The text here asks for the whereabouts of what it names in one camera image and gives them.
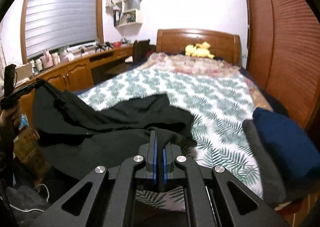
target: white cable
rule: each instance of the white cable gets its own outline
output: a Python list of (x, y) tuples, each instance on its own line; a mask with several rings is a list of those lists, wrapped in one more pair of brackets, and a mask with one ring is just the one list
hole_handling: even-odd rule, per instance
[(47, 201), (49, 200), (49, 197), (50, 197), (50, 194), (49, 194), (49, 190), (48, 190), (48, 187), (45, 185), (45, 184), (38, 184), (36, 185), (33, 189), (35, 189), (36, 187), (38, 187), (39, 185), (43, 185), (46, 189), (47, 189), (47, 192), (48, 192), (48, 198), (47, 198)]
[(19, 209), (19, 208), (17, 208), (17, 207), (15, 207), (15, 206), (13, 206), (12, 204), (10, 204), (10, 206), (11, 206), (12, 208), (14, 208), (14, 209), (16, 209), (16, 210), (19, 210), (19, 211), (21, 211), (21, 212), (24, 212), (24, 213), (28, 213), (28, 212), (31, 212), (31, 211), (44, 212), (44, 210), (36, 209), (36, 208), (34, 208), (34, 209), (30, 209), (30, 210), (22, 210), (22, 209)]

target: navy blue cloth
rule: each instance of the navy blue cloth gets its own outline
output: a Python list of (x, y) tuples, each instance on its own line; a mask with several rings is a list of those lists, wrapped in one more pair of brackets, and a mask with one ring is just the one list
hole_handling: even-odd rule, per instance
[(320, 153), (296, 122), (256, 108), (253, 123), (285, 182), (320, 178)]

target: hand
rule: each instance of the hand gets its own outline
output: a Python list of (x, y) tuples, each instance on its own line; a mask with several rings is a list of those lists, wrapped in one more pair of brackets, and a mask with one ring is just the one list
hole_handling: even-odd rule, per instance
[(21, 108), (20, 103), (18, 103), (13, 108), (0, 111), (0, 128), (4, 129), (10, 120), (13, 120), (15, 127), (18, 127), (21, 123)]

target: floral blanket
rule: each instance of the floral blanket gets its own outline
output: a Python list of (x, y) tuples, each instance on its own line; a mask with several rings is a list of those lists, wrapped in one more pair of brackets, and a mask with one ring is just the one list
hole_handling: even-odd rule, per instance
[[(254, 104), (241, 74), (210, 78), (158, 69), (134, 69), (79, 95), (95, 110), (122, 100), (166, 93), (170, 104), (195, 115), (191, 132), (197, 147), (183, 154), (199, 165), (222, 165), (262, 197), (260, 172), (242, 130), (242, 121), (252, 119)], [(136, 198), (159, 208), (183, 211), (183, 190), (167, 193), (137, 191)]]
[[(149, 59), (138, 69), (143, 70), (150, 67), (164, 72), (181, 72), (212, 78), (232, 77), (239, 74), (239, 67), (233, 66), (226, 61), (190, 57), (181, 54), (166, 55), (163, 52), (151, 54)], [(245, 82), (248, 85), (254, 105), (273, 111), (257, 86), (248, 78), (245, 78)]]

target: wooden wardrobe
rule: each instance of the wooden wardrobe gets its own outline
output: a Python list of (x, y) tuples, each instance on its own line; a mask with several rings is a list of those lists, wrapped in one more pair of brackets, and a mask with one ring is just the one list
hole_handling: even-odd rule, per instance
[(247, 2), (249, 73), (303, 129), (314, 127), (320, 93), (320, 24), (316, 16), (305, 0)]

